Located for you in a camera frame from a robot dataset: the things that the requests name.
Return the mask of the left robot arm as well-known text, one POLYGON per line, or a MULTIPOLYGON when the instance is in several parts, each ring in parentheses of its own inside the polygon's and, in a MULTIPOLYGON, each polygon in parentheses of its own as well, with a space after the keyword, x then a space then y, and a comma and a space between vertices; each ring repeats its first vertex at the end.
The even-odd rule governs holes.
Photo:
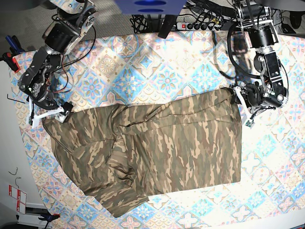
POLYGON ((251 3, 248 0, 234 0, 233 8, 236 21, 231 25, 227 34, 228 56, 235 69, 254 83, 241 83, 234 86, 238 102, 247 108, 282 107, 288 100, 288 88, 284 86, 280 74, 282 65, 273 46, 279 42, 271 18, 271 9, 251 3), (244 70, 233 58, 231 36, 235 29, 240 29, 248 35, 248 48, 255 49, 254 67, 258 75, 244 70))

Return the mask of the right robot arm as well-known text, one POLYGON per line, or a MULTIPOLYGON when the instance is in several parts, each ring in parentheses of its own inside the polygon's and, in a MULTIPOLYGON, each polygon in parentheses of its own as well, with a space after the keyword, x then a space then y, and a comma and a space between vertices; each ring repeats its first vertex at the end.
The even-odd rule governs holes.
POLYGON ((43 34, 44 46, 34 54, 32 63, 18 81, 19 89, 28 96, 29 122, 54 115, 64 122, 72 104, 58 105, 50 91, 50 77, 64 68, 63 60, 93 26, 97 11, 90 0, 52 0, 57 9, 52 24, 43 34))

